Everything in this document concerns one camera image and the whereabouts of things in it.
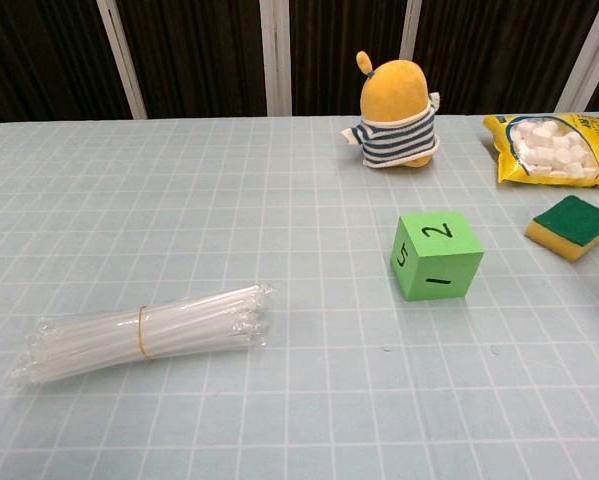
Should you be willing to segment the green numbered foam cube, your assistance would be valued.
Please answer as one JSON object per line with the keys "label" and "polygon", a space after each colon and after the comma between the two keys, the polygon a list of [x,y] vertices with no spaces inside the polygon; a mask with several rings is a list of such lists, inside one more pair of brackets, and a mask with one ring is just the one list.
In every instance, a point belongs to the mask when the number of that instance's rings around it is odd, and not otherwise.
{"label": "green numbered foam cube", "polygon": [[460,298],[484,253],[461,213],[407,213],[398,218],[390,264],[408,301]]}

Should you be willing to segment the bundle of clear wrapped straws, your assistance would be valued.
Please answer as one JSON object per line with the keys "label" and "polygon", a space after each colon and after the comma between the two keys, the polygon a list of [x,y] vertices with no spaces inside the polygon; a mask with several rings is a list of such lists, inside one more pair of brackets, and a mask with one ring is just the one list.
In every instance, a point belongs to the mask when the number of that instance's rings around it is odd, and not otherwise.
{"label": "bundle of clear wrapped straws", "polygon": [[[263,318],[274,289],[267,284],[148,306],[143,320],[153,360],[263,347]],[[47,384],[93,371],[147,361],[138,349],[137,315],[125,311],[46,317],[13,372],[23,385]]]}

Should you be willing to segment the yellow plush toy striped shirt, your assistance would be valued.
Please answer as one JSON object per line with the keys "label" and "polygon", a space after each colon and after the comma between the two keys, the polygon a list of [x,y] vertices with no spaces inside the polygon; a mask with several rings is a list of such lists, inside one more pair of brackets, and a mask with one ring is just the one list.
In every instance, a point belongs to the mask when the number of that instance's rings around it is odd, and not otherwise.
{"label": "yellow plush toy striped shirt", "polygon": [[374,67],[368,54],[356,54],[366,76],[357,125],[341,131],[346,142],[361,148],[369,168],[420,168],[429,163],[440,140],[435,116],[440,94],[428,90],[422,69],[410,60]]}

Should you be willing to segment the tan rubber band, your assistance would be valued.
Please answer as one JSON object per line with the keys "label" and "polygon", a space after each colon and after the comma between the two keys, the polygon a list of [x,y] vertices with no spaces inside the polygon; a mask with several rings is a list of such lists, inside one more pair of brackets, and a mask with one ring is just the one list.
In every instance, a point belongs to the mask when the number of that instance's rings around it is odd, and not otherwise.
{"label": "tan rubber band", "polygon": [[147,310],[147,305],[142,305],[139,308],[137,315],[137,340],[138,340],[138,349],[142,356],[147,361],[152,361],[153,357],[150,355],[149,351],[146,349],[145,340],[144,340],[144,330],[143,330],[143,320],[145,318],[145,313]]}

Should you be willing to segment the white partition frame post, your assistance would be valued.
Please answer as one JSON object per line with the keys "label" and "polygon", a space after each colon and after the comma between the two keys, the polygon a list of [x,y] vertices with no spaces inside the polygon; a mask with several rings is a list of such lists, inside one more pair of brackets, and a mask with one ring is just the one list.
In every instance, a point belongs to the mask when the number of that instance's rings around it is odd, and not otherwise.
{"label": "white partition frame post", "polygon": [[96,0],[122,87],[134,120],[148,114],[116,0]]}
{"label": "white partition frame post", "polygon": [[407,0],[399,58],[413,60],[423,0]]}
{"label": "white partition frame post", "polygon": [[259,0],[267,115],[292,115],[289,0]]}
{"label": "white partition frame post", "polygon": [[599,10],[554,109],[583,112],[599,84]]}

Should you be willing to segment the green and yellow sponge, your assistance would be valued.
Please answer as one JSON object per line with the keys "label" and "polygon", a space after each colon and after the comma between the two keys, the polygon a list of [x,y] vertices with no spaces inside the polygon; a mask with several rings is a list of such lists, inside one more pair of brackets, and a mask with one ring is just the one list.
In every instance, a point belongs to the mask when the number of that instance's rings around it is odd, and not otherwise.
{"label": "green and yellow sponge", "polygon": [[599,207],[575,195],[535,216],[525,236],[574,262],[599,244]]}

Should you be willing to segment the pale blue grid tablecloth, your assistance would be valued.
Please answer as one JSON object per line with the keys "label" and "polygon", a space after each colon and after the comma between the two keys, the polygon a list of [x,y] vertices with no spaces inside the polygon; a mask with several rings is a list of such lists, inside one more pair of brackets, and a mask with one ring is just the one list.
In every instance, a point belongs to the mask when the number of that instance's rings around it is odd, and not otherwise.
{"label": "pale blue grid tablecloth", "polygon": [[[599,245],[529,221],[480,119],[422,169],[349,117],[0,124],[0,480],[599,480]],[[398,218],[461,213],[465,296],[408,301]],[[270,284],[268,344],[22,389],[38,319]]]}

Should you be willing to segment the yellow marshmallow bag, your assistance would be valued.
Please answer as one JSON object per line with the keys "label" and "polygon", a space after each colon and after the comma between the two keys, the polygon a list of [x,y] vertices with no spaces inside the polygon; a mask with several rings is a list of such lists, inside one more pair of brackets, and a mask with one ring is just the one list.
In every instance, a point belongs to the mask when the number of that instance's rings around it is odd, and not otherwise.
{"label": "yellow marshmallow bag", "polygon": [[486,116],[498,152],[498,181],[599,187],[599,116]]}

